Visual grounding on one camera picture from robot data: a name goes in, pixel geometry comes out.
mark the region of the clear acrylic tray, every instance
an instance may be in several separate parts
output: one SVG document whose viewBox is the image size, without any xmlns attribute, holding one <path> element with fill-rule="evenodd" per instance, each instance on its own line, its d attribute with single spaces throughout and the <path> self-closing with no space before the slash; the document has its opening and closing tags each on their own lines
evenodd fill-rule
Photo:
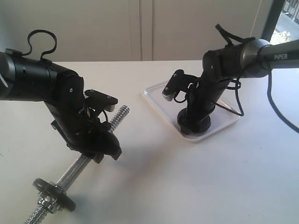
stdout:
<svg viewBox="0 0 299 224">
<path fill-rule="evenodd" d="M 181 133 L 180 127 L 177 123 L 177 115 L 183 108 L 187 106 L 187 102 L 178 104 L 174 102 L 174 100 L 171 102 L 167 101 L 162 95 L 162 91 L 166 84 L 167 82 L 146 88 L 144 90 L 144 97 L 167 121 L 167 123 L 170 124 L 170 126 L 172 126 L 174 130 L 187 141 L 200 141 L 210 136 L 211 134 L 214 134 L 217 131 L 220 131 L 221 129 L 233 124 L 240 118 L 240 116 L 230 113 L 217 106 L 215 110 L 210 114 L 212 124 L 206 132 L 199 135 L 184 135 Z M 177 100 L 182 99 L 184 99 L 184 97 L 183 94 L 181 95 L 180 93 L 177 97 Z M 223 99 L 219 99 L 218 103 L 232 110 L 235 110 L 235 108 L 233 108 L 231 105 L 225 103 Z"/>
</svg>

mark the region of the cabinet door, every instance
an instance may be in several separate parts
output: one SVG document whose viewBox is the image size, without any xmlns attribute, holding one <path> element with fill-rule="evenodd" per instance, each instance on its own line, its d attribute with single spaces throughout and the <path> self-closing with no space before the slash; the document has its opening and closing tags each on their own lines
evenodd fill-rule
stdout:
<svg viewBox="0 0 299 224">
<path fill-rule="evenodd" d="M 269 0 L 155 0 L 152 4 L 152 60 L 199 60 L 226 42 L 217 23 L 240 37 L 260 37 Z"/>
<path fill-rule="evenodd" d="M 4 0 L 0 13 L 14 48 L 28 51 L 27 35 L 46 29 L 58 39 L 53 61 L 131 61 L 141 59 L 139 0 Z M 51 37 L 32 37 L 33 53 L 53 46 Z"/>
</svg>

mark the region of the white table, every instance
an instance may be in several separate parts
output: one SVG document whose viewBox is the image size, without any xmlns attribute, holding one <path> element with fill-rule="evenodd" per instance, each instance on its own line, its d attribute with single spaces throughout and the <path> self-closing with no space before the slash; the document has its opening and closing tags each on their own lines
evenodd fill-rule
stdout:
<svg viewBox="0 0 299 224">
<path fill-rule="evenodd" d="M 270 107 L 267 78 L 243 80 L 245 117 L 194 144 L 178 137 L 142 91 L 176 69 L 199 75 L 201 61 L 59 64 L 84 77 L 85 89 L 117 97 L 117 109 L 126 104 L 131 112 L 115 131 L 119 160 L 91 162 L 68 191 L 77 209 L 43 223 L 298 222 L 299 135 Z M 297 125 L 298 85 L 299 70 L 273 71 L 273 98 Z M 224 96 L 235 102 L 233 91 Z M 0 223 L 23 223 L 37 206 L 33 180 L 57 181 L 79 153 L 52 129 L 43 103 L 0 101 L 0 108 Z"/>
</svg>

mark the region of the table surface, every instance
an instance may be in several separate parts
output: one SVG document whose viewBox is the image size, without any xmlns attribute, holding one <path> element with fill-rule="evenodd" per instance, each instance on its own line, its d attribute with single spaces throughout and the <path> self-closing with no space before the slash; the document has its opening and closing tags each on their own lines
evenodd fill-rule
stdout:
<svg viewBox="0 0 299 224">
<path fill-rule="evenodd" d="M 91 162 L 68 191 L 73 213 L 49 214 L 58 224 L 295 223 L 299 207 L 299 135 L 268 103 L 267 78 L 242 81 L 245 116 L 190 143 L 143 98 L 146 87 L 176 69 L 199 76 L 201 61 L 59 63 L 93 88 L 128 105 L 115 131 L 123 153 Z M 273 71 L 273 98 L 299 125 L 299 70 Z M 233 105 L 233 91 L 224 97 Z M 56 182 L 79 155 L 50 126 L 42 102 L 0 101 L 0 223 L 23 223 L 36 208 L 40 177 Z"/>
</svg>

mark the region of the robotic arm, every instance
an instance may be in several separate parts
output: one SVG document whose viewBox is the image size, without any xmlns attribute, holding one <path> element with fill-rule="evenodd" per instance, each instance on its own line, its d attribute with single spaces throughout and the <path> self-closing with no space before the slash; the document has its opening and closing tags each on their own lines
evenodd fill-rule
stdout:
<svg viewBox="0 0 299 224">
<path fill-rule="evenodd" d="M 42 53 L 41 59 L 24 58 L 32 50 L 30 37 L 47 33 L 55 40 L 55 47 Z M 46 30 L 35 30 L 28 36 L 30 52 L 6 49 L 0 52 L 0 99 L 44 101 L 54 117 L 52 126 L 58 130 L 71 150 L 76 150 L 99 163 L 104 154 L 115 160 L 121 154 L 117 138 L 109 132 L 111 124 L 106 111 L 112 112 L 116 98 L 87 90 L 84 80 L 75 71 L 44 59 L 43 55 L 56 49 L 56 37 Z M 98 118 L 104 113 L 106 121 Z"/>
<path fill-rule="evenodd" d="M 168 101 L 174 99 L 182 103 L 187 100 L 187 107 L 178 114 L 181 132 L 187 135 L 205 132 L 210 127 L 209 114 L 213 112 L 216 105 L 240 116 L 244 115 L 238 97 L 238 89 L 241 87 L 240 78 L 260 78 L 269 75 L 269 84 L 271 84 L 271 69 L 299 68 L 299 40 L 272 46 L 263 39 L 242 39 L 232 35 L 220 25 L 216 28 L 228 44 L 223 49 L 210 50 L 204 54 L 201 77 L 187 75 L 183 70 L 177 70 L 162 92 Z M 241 44 L 233 45 L 230 38 Z M 235 87 L 228 87 L 230 82 L 235 83 Z M 217 104 L 225 89 L 236 91 L 241 113 Z M 180 91 L 185 92 L 186 95 L 185 100 L 179 102 L 176 96 Z M 268 92 L 268 97 L 278 116 L 298 132 L 299 129 L 289 122 L 275 106 L 271 91 L 270 94 Z"/>
</svg>

